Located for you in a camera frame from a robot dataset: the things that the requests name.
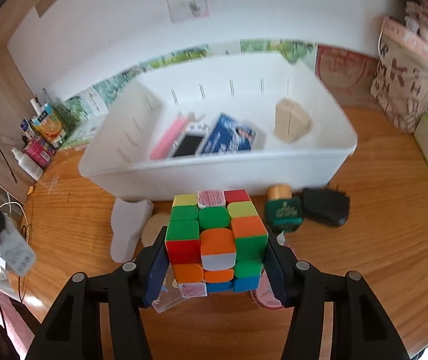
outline green patterned wallpaper strip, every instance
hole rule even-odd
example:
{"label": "green patterned wallpaper strip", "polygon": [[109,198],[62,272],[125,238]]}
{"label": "green patterned wallpaper strip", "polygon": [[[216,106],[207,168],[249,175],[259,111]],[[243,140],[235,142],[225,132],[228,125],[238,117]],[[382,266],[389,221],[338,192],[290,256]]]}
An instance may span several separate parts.
{"label": "green patterned wallpaper strip", "polygon": [[209,56],[235,55],[248,52],[278,52],[290,63],[295,64],[297,61],[302,60],[314,71],[317,44],[286,39],[236,40],[234,42],[202,44],[141,62],[139,65],[132,66],[115,76],[100,81],[75,96],[54,105],[57,112],[71,130],[74,131],[71,138],[63,145],[63,148],[85,143],[86,140],[82,136],[82,132],[85,130],[90,131],[85,126],[88,125],[88,121],[107,114],[124,87],[139,74]]}

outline white plastic bin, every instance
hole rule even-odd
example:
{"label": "white plastic bin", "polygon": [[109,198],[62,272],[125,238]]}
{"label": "white plastic bin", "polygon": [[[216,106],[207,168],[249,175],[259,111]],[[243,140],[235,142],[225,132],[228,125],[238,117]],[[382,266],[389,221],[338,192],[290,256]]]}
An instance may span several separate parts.
{"label": "white plastic bin", "polygon": [[[313,121],[294,143],[273,135],[275,105],[299,102]],[[151,161],[179,112],[213,123],[221,112],[252,126],[250,152]],[[276,183],[323,186],[356,148],[357,136],[335,99],[302,63],[276,53],[213,56],[143,74],[119,96],[79,164],[80,174],[112,195],[170,200],[206,189],[264,194]]]}

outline silver screw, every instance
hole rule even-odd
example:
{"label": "silver screw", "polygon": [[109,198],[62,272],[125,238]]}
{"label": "silver screw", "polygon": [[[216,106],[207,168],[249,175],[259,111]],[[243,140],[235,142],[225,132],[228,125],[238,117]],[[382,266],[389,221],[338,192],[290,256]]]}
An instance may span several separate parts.
{"label": "silver screw", "polygon": [[85,277],[86,276],[82,272],[78,272],[74,276],[72,276],[72,281],[74,283],[80,283]]}
{"label": "silver screw", "polygon": [[124,269],[124,271],[126,272],[130,272],[133,271],[136,267],[137,265],[135,264],[135,262],[129,261],[122,266],[122,269]]}
{"label": "silver screw", "polygon": [[311,268],[309,263],[307,261],[298,261],[296,263],[297,269],[300,269],[301,271],[306,271],[307,269]]}
{"label": "silver screw", "polygon": [[349,277],[355,281],[361,280],[362,278],[361,274],[358,271],[350,271]]}

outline pink tube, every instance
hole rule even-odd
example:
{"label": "pink tube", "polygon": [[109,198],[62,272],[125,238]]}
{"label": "pink tube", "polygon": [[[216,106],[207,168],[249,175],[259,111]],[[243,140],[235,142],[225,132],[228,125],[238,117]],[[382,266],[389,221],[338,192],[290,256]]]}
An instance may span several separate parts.
{"label": "pink tube", "polygon": [[181,115],[177,117],[177,119],[174,120],[174,122],[167,129],[167,131],[164,132],[162,138],[160,138],[160,141],[157,143],[157,145],[155,145],[152,149],[149,156],[150,159],[154,161],[161,160],[167,157],[167,155],[172,149],[172,145],[174,144],[176,139],[180,137],[180,135],[186,129],[188,124],[189,120],[185,116]]}

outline power adapter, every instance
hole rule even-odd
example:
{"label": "power adapter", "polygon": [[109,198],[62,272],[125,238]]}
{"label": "power adapter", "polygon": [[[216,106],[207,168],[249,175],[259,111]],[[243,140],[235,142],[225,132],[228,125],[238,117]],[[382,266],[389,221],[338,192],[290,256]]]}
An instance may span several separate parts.
{"label": "power adapter", "polygon": [[304,216],[329,227],[340,227],[349,218],[351,199],[329,188],[304,188],[301,193]]}

